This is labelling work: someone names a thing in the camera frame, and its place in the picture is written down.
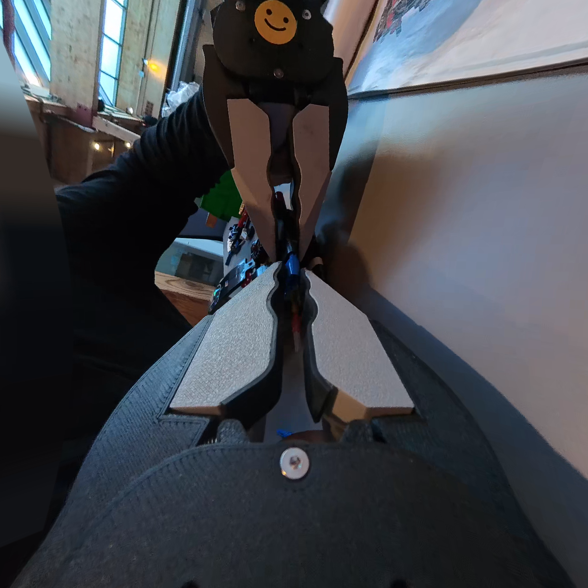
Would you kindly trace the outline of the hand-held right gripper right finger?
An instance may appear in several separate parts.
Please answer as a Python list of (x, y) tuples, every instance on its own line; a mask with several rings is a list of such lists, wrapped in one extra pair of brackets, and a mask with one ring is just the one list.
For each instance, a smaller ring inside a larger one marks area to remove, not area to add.
[(312, 418), (348, 424), (408, 415), (415, 405), (368, 317), (309, 270), (303, 364)]

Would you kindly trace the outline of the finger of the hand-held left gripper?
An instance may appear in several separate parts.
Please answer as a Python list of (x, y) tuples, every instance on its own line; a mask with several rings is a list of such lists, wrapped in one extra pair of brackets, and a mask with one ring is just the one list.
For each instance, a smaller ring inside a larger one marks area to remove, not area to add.
[(292, 120), (293, 183), (290, 202), (299, 229), (298, 257), (312, 240), (331, 177), (329, 163), (329, 108), (310, 104)]
[(257, 236), (275, 262), (275, 220), (273, 187), (268, 179), (272, 155), (268, 115), (248, 99), (227, 101), (234, 166), (232, 176)]

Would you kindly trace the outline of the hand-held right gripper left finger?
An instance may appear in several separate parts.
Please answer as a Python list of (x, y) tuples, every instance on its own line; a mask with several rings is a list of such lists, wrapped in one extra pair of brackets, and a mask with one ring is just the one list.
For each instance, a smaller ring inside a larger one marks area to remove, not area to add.
[(179, 380), (172, 416), (234, 419), (255, 427), (282, 390), (279, 342), (282, 263), (269, 266), (203, 323), (205, 329)]

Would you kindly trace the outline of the toy brick car model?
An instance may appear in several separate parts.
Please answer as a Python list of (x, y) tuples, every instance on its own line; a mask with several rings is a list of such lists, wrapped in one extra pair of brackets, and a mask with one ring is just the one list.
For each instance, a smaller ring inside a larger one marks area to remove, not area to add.
[[(290, 323), (295, 344), (295, 350), (302, 348), (301, 336), (305, 335), (305, 346), (310, 357), (315, 357), (318, 351), (319, 339), (315, 337), (313, 327), (318, 317), (316, 301), (311, 297), (311, 282), (303, 283), (305, 271), (312, 271), (316, 266), (322, 266), (322, 259), (316, 258), (308, 264), (300, 262), (298, 257), (299, 229), (295, 220), (292, 204), (288, 205), (281, 191), (276, 190), (272, 199), (272, 211), (276, 221), (276, 253), (277, 260), (282, 262), (284, 270), (283, 285), (285, 286), (285, 300), (290, 305)], [(248, 336), (241, 337), (240, 313), (245, 306), (244, 298), (231, 300), (231, 294), (246, 287), (272, 264), (257, 236), (254, 225), (242, 202), (240, 217), (229, 227), (227, 237), (226, 264), (239, 254), (242, 246), (249, 243), (249, 256), (241, 260), (218, 284), (209, 305), (209, 314), (214, 319), (210, 322), (206, 338), (202, 345), (215, 348), (221, 362), (233, 360), (237, 364), (246, 363), (253, 357), (263, 363), (273, 354), (276, 345), (272, 332), (271, 318), (265, 316), (265, 307), (254, 303), (254, 308), (261, 310), (262, 330), (258, 342), (251, 342)]]

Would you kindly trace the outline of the instruction booklet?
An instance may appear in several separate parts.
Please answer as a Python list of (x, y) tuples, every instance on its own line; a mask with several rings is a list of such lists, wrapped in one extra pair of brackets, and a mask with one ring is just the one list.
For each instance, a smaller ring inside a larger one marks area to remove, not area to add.
[(587, 1), (330, 1), (353, 98), (587, 62)]

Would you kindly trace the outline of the person's left forearm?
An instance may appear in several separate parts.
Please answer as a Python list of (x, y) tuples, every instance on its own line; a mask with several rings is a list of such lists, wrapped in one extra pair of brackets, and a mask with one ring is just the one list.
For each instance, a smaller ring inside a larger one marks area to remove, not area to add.
[(104, 266), (120, 246), (155, 264), (228, 171), (200, 89), (114, 164), (56, 192), (70, 264)]

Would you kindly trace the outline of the grey desk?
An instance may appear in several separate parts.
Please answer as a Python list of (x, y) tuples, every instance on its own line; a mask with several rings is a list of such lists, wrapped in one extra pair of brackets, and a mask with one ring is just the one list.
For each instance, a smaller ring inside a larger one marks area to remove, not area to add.
[(318, 226), (587, 587), (587, 65), (353, 100)]

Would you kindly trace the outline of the green storage bin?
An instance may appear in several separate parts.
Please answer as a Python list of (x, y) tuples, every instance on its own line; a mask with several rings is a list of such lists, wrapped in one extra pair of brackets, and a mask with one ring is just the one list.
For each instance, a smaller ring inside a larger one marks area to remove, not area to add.
[(225, 222), (233, 217), (239, 218), (242, 198), (231, 171), (225, 172), (215, 186), (195, 202), (199, 208)]

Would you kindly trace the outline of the wooden side table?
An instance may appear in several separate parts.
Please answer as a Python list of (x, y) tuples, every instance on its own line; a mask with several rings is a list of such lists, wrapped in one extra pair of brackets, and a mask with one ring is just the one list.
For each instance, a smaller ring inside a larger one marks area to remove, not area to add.
[(194, 327), (208, 315), (214, 286), (155, 271), (155, 284)]

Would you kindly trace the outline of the tall window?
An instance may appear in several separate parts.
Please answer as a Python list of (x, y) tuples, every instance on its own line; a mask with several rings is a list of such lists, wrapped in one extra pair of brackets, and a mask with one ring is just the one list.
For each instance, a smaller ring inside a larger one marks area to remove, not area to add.
[(13, 1), (14, 54), (17, 69), (29, 85), (49, 89), (52, 40), (50, 1)]
[(98, 94), (115, 107), (119, 86), (128, 1), (105, 1), (100, 41)]

